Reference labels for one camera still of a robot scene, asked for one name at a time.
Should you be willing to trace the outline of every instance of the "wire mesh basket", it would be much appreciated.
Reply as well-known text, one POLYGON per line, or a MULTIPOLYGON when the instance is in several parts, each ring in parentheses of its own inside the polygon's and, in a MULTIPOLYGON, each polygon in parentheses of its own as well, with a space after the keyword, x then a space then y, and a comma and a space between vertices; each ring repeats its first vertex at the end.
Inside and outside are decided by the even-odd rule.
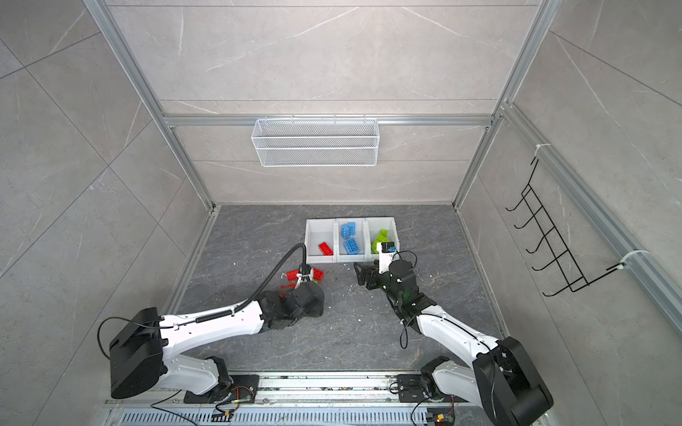
POLYGON ((379 124, 365 118, 260 119, 251 140, 264 167, 375 166, 379 124))

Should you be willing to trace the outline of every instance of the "gray marble floor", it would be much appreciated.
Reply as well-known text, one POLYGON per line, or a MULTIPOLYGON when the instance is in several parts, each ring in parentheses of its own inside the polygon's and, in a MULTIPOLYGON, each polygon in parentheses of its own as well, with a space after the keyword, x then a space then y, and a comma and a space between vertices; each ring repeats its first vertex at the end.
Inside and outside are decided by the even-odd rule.
MULTIPOLYGON (((417 253, 420 289, 449 313, 483 333, 501 336, 464 233, 450 206, 227 206, 222 207, 182 312, 213 309, 248 297, 294 244, 306 219, 394 216, 401 249, 417 253)), ((296 269, 300 252, 282 271, 296 269)), ((191 355, 221 356, 230 371, 419 369, 438 355, 454 358, 435 341, 402 326, 379 290, 357 285, 353 265, 320 264, 325 312, 282 331, 239 336, 202 346, 191 355)), ((269 285, 286 280, 278 274, 269 285)))

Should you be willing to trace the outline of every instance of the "white cable clip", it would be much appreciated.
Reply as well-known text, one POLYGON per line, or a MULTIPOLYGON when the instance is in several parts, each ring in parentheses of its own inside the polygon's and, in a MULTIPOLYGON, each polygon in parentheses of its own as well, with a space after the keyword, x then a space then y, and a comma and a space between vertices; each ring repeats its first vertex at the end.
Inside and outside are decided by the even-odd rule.
POLYGON ((616 266, 616 269, 624 269, 625 268, 625 261, 627 260, 627 258, 629 258, 630 256, 632 256, 635 253, 647 253, 648 254, 649 251, 648 250, 632 250, 630 253, 627 253, 625 256, 623 256, 623 258, 619 262, 618 266, 616 266))
POLYGON ((546 147, 547 145, 551 145, 551 144, 537 144, 537 145, 535 145, 535 153, 533 154, 533 157, 537 157, 537 150, 540 149, 540 147, 546 147))

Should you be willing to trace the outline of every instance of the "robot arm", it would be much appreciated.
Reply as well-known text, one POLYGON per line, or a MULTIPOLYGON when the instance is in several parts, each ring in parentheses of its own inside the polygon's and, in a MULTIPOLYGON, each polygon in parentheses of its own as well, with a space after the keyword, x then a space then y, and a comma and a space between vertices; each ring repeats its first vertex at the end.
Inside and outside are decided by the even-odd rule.
POLYGON ((377 250, 378 264, 354 264, 358 284, 383 290, 405 327, 435 339, 469 367, 444 356, 429 362, 420 378, 427 397, 461 397, 483 408, 496 426, 531 425, 552 407, 552 395, 518 341, 498 340, 457 320, 419 291, 413 265, 394 259, 393 243, 377 250))
POLYGON ((109 345, 111 396, 129 398, 161 386, 188 390, 186 400, 223 400, 232 385, 225 362, 181 353, 228 337, 280 330, 300 317, 322 316, 325 295, 310 281, 312 271, 305 260, 305 246, 294 246, 249 299, 234 305, 182 315, 159 316, 155 307, 138 312, 109 345), (303 262, 296 287, 284 294, 263 292, 297 248, 303 250, 303 262))

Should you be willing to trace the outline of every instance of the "black wire rack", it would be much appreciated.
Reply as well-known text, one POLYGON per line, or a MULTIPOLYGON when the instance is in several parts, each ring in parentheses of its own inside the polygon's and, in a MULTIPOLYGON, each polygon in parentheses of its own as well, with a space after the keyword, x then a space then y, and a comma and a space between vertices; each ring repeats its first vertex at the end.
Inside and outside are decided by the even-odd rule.
POLYGON ((564 287, 560 288, 559 290, 557 290, 556 292, 554 292, 552 294, 547 294, 545 292, 542 292, 542 295, 546 296, 546 297, 552 297, 552 296, 556 296, 557 294, 561 293, 562 291, 564 291, 566 289, 569 289, 572 292, 577 292, 577 291, 582 290, 583 288, 589 286, 590 284, 594 284, 595 282, 599 281, 600 279, 604 278, 605 276, 607 276, 611 273, 614 273, 615 271, 618 271, 619 269, 622 269, 624 262, 618 262, 615 265, 606 268, 606 272, 604 274, 600 275, 599 277, 596 277, 595 279, 588 280, 587 277, 585 277, 585 274, 582 272, 582 269, 580 268, 580 265, 576 261, 576 258, 573 256, 573 253, 571 253, 571 249, 568 247, 568 245, 566 244, 566 242, 563 239, 563 236, 559 232, 557 225, 554 224, 554 220, 552 219, 552 216, 550 216, 547 209, 545 209, 544 204, 542 204, 542 201, 537 196, 537 194, 535 193, 535 190, 533 189, 533 186, 531 185, 531 180, 533 180, 533 175, 535 174, 535 169, 537 168, 537 157, 533 158, 533 161, 531 162, 531 166, 533 166, 533 171, 531 172, 531 176, 528 178, 528 183, 526 184, 526 186, 521 191, 521 201, 519 201, 518 204, 513 209, 507 209, 506 207, 505 208, 507 209, 507 211, 515 211, 521 205, 521 203, 525 203, 525 205, 528 207, 528 210, 533 215, 531 216, 530 219, 528 219, 526 221, 525 224, 523 224, 522 226, 514 225, 514 228, 523 229, 528 224, 530 224, 531 221, 535 220, 537 227, 540 229, 540 232, 542 233, 542 237, 540 238, 540 241, 537 243, 537 246, 535 247, 535 249, 533 251, 526 249, 526 251, 529 252, 530 254, 537 252, 540 249, 542 242, 545 241, 545 242, 547 242, 547 246, 549 247, 550 252, 552 253, 552 256, 554 257, 548 264, 546 264, 542 268, 539 268, 539 269, 536 269, 535 267, 531 267, 531 268, 533 268, 534 271, 542 271, 543 269, 548 268, 551 264, 556 263, 557 266, 559 267, 559 270, 561 271, 561 274, 563 276, 564 281, 566 282, 566 285, 564 287), (538 204, 540 205, 540 207, 538 209, 533 210, 531 208, 531 205, 528 203, 528 200, 527 200, 527 197, 529 194, 532 194, 535 197, 535 199, 537 200, 538 204), (552 224, 552 227, 549 228, 547 231, 545 231, 543 229, 543 226, 540 224, 539 220, 537 220, 537 214, 540 213, 541 211, 543 211, 545 213, 545 215, 549 219, 549 222, 552 224), (547 238, 552 232, 556 232, 556 234, 559 236, 559 239, 561 240, 561 243, 563 244, 563 246, 565 248, 559 254, 557 254, 554 251, 554 248, 552 248, 552 245, 550 244, 550 242, 547 238), (563 270, 563 267, 561 266, 561 263, 559 262, 559 259, 561 259, 563 256, 566 256, 566 255, 568 255, 571 258, 571 261, 576 265, 576 268, 578 269, 578 272, 580 273, 580 277, 578 279, 573 280, 573 281, 568 280, 568 277, 566 276, 566 272, 563 270), (578 282, 580 282, 580 281, 583 281, 584 283, 582 285, 579 285, 579 287, 574 288, 573 285, 578 284, 578 282))

